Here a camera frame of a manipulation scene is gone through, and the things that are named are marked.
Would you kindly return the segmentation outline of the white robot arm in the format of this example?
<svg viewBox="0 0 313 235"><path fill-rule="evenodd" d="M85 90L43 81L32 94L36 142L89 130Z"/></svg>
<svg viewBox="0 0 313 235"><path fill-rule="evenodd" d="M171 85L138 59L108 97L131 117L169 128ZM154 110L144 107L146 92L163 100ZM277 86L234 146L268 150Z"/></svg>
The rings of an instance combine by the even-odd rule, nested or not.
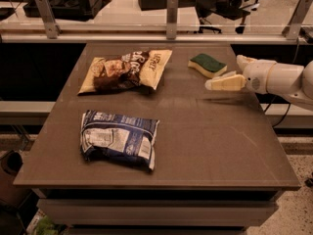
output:
<svg viewBox="0 0 313 235"><path fill-rule="evenodd" d="M241 74L235 71L209 79L210 91L240 91L279 96L300 108L313 110L313 62L306 67L273 60L237 56Z"/></svg>

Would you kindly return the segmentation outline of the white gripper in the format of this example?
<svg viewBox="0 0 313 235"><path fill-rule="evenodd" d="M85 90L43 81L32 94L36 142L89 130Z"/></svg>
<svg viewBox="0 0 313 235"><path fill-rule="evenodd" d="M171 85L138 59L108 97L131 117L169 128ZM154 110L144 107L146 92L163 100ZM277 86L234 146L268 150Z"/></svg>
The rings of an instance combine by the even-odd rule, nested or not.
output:
<svg viewBox="0 0 313 235"><path fill-rule="evenodd" d="M268 75L276 62L256 61L256 59L244 55L238 55L236 60L239 68L243 71L243 75L230 71L209 79L204 87L210 91L240 91L246 86L250 91L266 94Z"/></svg>

